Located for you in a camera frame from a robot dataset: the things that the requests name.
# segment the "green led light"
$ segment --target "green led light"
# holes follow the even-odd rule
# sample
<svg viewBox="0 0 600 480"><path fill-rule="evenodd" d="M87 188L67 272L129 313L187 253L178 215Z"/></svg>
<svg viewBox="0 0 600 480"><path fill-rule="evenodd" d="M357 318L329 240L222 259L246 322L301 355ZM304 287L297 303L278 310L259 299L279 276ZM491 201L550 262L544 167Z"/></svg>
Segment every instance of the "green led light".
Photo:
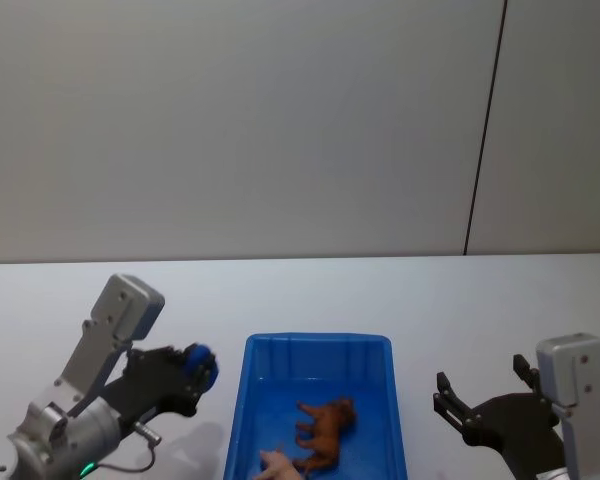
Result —
<svg viewBox="0 0 600 480"><path fill-rule="evenodd" d="M80 478L84 478L86 477L88 474L90 474L94 469L96 468L96 464L95 463L90 463L88 464L86 467L84 467L82 469L82 471L80 472Z"/></svg>

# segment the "white table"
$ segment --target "white table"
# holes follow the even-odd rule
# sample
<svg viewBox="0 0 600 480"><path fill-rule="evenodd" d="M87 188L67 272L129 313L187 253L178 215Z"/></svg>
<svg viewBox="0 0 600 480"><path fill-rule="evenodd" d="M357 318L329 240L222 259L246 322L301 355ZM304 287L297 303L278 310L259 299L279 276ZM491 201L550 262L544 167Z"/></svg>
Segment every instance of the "white table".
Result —
<svg viewBox="0 0 600 480"><path fill-rule="evenodd" d="M165 441L145 480L222 478L244 342L271 331L388 336L410 479L511 479L499 455L465 446L433 412L436 372L476 405L525 391L514 353L535 362L541 339L600 335L600 255L0 265L0 438L60 373L114 272L138 275L167 299L138 347L200 341L220 365L198 415L152 422ZM129 438L110 461L147 458L144 442Z"/></svg>

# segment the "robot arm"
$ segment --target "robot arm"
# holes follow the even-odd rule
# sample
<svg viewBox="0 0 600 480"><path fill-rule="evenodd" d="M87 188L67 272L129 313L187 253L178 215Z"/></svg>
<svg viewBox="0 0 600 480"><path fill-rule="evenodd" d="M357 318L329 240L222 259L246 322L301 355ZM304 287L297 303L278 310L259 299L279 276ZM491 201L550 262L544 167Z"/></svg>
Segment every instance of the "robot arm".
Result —
<svg viewBox="0 0 600 480"><path fill-rule="evenodd" d="M545 340L537 355L539 370L514 356L514 371L533 393L495 397L474 409L439 373L435 411L468 445L498 451L517 480L600 480L600 338ZM559 421L564 444L553 430Z"/></svg>
<svg viewBox="0 0 600 480"><path fill-rule="evenodd" d="M81 478L133 432L147 440L153 458L161 438L145 423L164 412L195 414L217 375L209 349L131 349L163 306L164 297L141 280L109 279L61 376L29 404L24 421L7 437L11 461L6 457L0 465L3 478ZM105 386L124 352L122 377Z"/></svg>

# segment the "gray wall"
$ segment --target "gray wall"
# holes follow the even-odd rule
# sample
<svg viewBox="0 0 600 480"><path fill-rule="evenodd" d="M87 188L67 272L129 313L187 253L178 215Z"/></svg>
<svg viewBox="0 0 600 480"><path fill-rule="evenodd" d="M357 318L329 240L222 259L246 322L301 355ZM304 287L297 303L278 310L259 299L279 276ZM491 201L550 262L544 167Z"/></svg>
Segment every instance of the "gray wall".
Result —
<svg viewBox="0 0 600 480"><path fill-rule="evenodd" d="M600 0L509 3L469 251L600 249ZM461 254L501 9L0 0L0 262Z"/></svg>

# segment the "blue plastic bin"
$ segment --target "blue plastic bin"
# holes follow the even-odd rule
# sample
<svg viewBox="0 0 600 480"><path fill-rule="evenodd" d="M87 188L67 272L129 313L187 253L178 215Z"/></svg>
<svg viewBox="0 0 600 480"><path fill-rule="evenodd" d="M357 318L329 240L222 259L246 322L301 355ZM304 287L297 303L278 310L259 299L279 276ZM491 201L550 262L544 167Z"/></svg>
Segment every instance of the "blue plastic bin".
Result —
<svg viewBox="0 0 600 480"><path fill-rule="evenodd" d="M310 418L296 402L322 405L340 396L353 397L356 426L342 439L340 465L311 478L407 480L391 342L318 333L247 340L224 480L251 480L261 471L260 450L308 457L295 444L295 424Z"/></svg>

